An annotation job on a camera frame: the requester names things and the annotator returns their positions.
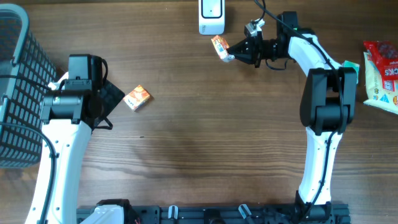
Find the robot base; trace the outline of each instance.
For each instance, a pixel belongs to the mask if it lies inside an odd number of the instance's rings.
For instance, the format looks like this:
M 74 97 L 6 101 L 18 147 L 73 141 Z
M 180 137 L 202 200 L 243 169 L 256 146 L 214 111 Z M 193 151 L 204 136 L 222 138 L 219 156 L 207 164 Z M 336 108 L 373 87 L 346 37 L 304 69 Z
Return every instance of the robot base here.
M 159 206 L 132 206 L 139 214 L 141 224 L 290 224 L 295 204 L 265 205 L 263 207 L 248 207 L 251 211 L 251 219 L 243 219 L 238 207 L 179 207 L 178 219 L 169 219 L 169 208 Z M 348 205 L 332 205 L 330 218 L 327 221 L 313 220 L 301 223 L 327 223 L 350 224 Z M 77 210 L 77 223 L 81 223 L 89 217 L 95 208 Z M 221 221 L 212 222 L 205 218 L 207 211 L 219 212 Z

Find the gray wire basket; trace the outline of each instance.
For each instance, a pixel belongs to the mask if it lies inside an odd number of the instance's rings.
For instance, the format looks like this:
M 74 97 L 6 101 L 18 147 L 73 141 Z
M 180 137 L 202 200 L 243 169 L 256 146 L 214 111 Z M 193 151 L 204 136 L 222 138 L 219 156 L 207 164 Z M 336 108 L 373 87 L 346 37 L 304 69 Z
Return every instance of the gray wire basket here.
M 29 30 L 25 10 L 0 4 L 0 75 L 26 77 L 47 85 L 55 66 Z M 15 78 L 0 79 L 0 121 L 41 129 L 40 101 L 46 90 Z M 0 126 L 0 168 L 29 167 L 40 161 L 42 139 L 32 131 Z

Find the wood grain surface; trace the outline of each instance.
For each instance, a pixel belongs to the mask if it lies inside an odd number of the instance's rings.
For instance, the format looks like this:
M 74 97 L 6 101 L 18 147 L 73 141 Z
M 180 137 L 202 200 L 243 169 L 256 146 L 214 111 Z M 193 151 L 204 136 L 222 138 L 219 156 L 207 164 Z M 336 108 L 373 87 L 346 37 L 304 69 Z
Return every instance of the wood grain surface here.
M 305 75 L 222 62 L 198 33 L 197 3 L 135 2 L 25 6 L 30 28 L 59 67 L 70 54 L 108 61 L 108 79 L 125 93 L 138 84 L 154 100 L 137 113 L 121 102 L 112 131 L 94 131 L 81 171 L 78 205 L 128 198 L 133 205 L 289 203 L 303 176 L 307 137 L 299 106 Z M 267 1 L 275 14 L 297 11 L 339 62 L 363 63 L 363 40 L 391 40 L 398 1 Z M 233 45 L 261 15 L 228 2 L 224 38 Z M 267 18 L 264 38 L 275 37 Z M 353 223 L 398 219 L 398 117 L 364 106 L 361 71 L 354 121 L 333 168 L 334 202 Z M 23 223 L 38 167 L 0 170 L 0 223 Z
M 198 2 L 198 0 L 2 0 L 0 2 L 13 3 L 19 5 L 31 5 L 31 4 L 68 4 L 68 3 L 117 3 L 117 2 Z M 234 1 L 252 1 L 252 0 L 228 0 L 228 2 Z

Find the white device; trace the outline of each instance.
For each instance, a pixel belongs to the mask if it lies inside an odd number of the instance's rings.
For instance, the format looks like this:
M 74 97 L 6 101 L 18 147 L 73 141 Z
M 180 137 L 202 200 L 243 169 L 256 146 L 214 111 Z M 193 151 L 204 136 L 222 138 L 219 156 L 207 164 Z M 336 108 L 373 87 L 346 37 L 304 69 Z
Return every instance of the white device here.
M 224 32 L 225 0 L 198 0 L 199 33 L 217 35 Z

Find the black cable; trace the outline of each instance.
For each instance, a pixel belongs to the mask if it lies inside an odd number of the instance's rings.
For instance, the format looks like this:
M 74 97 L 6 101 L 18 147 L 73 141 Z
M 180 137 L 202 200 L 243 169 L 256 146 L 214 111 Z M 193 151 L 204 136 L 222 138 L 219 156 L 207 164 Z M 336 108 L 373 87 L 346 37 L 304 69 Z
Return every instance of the black cable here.
M 62 87 L 65 85 L 65 80 L 66 80 L 66 79 L 64 79 L 64 80 L 62 80 L 62 81 L 60 82 L 60 86 L 58 87 L 58 91 L 62 91 Z
M 107 117 L 104 118 L 104 121 L 106 122 L 106 124 L 108 124 L 108 126 L 97 126 L 97 127 L 94 127 L 94 129 L 112 130 L 113 129 L 112 122 Z
M 269 69 L 271 69 L 271 70 L 275 70 L 275 71 L 284 71 L 284 70 L 286 70 L 286 68 L 287 68 L 287 62 L 290 60 L 290 58 L 288 58 L 286 61 L 285 61 L 285 68 L 274 68 L 274 67 L 272 67 L 272 66 L 270 66 L 269 64 L 268 64 L 268 59 L 266 60 L 266 65 L 267 65 L 267 67 L 269 68 Z
M 102 59 L 102 63 L 104 63 L 105 66 L 105 75 L 104 78 L 102 79 L 102 85 L 105 85 L 106 77 L 108 77 L 108 63 L 106 63 L 105 59 Z
M 26 77 L 20 77 L 20 76 L 15 76 L 15 75 L 0 75 L 0 78 L 15 78 L 15 79 L 19 79 L 19 80 L 24 80 L 25 82 L 27 82 L 27 83 L 29 83 L 31 85 L 36 85 L 36 86 L 41 87 L 41 88 L 43 88 L 45 90 L 51 90 L 50 87 L 45 86 L 43 84 L 40 84 L 38 82 L 35 82 L 35 81 L 33 81 L 33 80 L 29 79 L 29 78 L 26 78 Z
M 321 193 L 321 190 L 322 190 L 322 188 L 323 188 L 323 186 L 324 186 L 324 184 L 325 184 L 326 172 L 327 172 L 328 161 L 329 161 L 329 152 L 330 152 L 331 139 L 332 139 L 332 137 L 336 134 L 336 132 L 337 132 L 337 131 L 333 131 L 333 132 L 330 134 L 330 136 L 329 136 L 329 138 L 328 138 L 328 141 L 327 141 L 327 143 L 326 143 L 325 163 L 324 163 L 324 165 L 323 165 L 322 179 L 321 179 L 321 182 L 320 182 L 320 185 L 319 185 L 317 194 L 315 195 L 315 197 L 314 197 L 312 203 L 311 203 L 311 204 L 308 206 L 308 208 L 306 209 L 304 215 L 300 218 L 299 223 L 300 223 L 305 217 L 307 217 L 307 216 L 310 214 L 310 210 L 311 210 L 311 208 L 312 208 L 312 205 L 314 205 L 315 202 L 318 200 L 318 197 L 319 197 L 319 195 L 320 195 L 320 193 Z
M 266 0 L 262 0 L 262 6 L 264 6 L 264 8 L 266 8 Z M 260 17 L 260 19 L 254 21 L 254 23 L 255 23 L 255 24 L 259 23 L 259 22 L 261 21 L 261 19 L 264 18 L 265 15 L 266 15 L 266 12 L 263 11 L 263 12 L 262 12 L 262 15 L 261 15 L 261 17 Z
M 48 145 L 48 147 L 50 149 L 51 170 L 50 170 L 49 186 L 47 187 L 47 193 L 45 194 L 43 210 L 42 210 L 42 214 L 40 216 L 40 221 L 39 221 L 39 224 L 44 224 L 45 220 L 46 220 L 47 213 L 49 211 L 49 206 L 50 206 L 49 202 L 50 202 L 50 197 L 51 197 L 51 194 L 52 194 L 53 184 L 54 184 L 54 181 L 55 181 L 55 168 L 56 168 L 56 165 L 57 165 L 57 160 L 56 160 L 57 154 L 55 152 L 55 148 L 52 145 L 51 141 L 48 139 L 48 137 L 45 136 L 43 134 L 43 132 L 41 132 L 41 131 L 36 131 L 36 130 L 34 130 L 32 128 L 29 128 L 29 127 L 21 125 L 21 124 L 12 124 L 12 123 L 0 122 L 0 125 L 14 127 L 14 128 L 22 128 L 22 129 L 26 129 L 26 130 L 32 131 L 32 132 L 38 134 L 45 141 L 45 143 Z

